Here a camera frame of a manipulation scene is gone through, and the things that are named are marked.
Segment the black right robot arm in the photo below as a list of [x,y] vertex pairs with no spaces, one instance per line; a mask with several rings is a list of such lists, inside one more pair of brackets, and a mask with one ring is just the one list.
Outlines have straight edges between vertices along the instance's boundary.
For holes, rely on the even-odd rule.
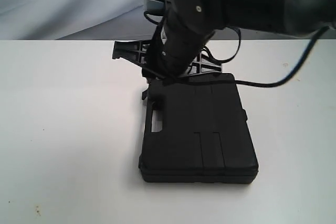
[[114,59],[143,69],[147,78],[178,77],[226,28],[306,36],[335,27],[335,0],[145,0],[144,16],[160,16],[150,40],[117,41]]

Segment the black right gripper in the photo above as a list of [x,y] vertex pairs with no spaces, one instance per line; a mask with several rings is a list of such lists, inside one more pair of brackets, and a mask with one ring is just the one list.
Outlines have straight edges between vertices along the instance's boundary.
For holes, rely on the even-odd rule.
[[213,62],[209,50],[201,49],[213,33],[200,35],[185,26],[170,26],[167,22],[157,25],[150,40],[115,41],[112,59],[125,59],[142,69],[147,80],[158,74],[164,82],[181,82],[180,76],[187,70],[188,76],[209,72],[222,72],[222,66]]

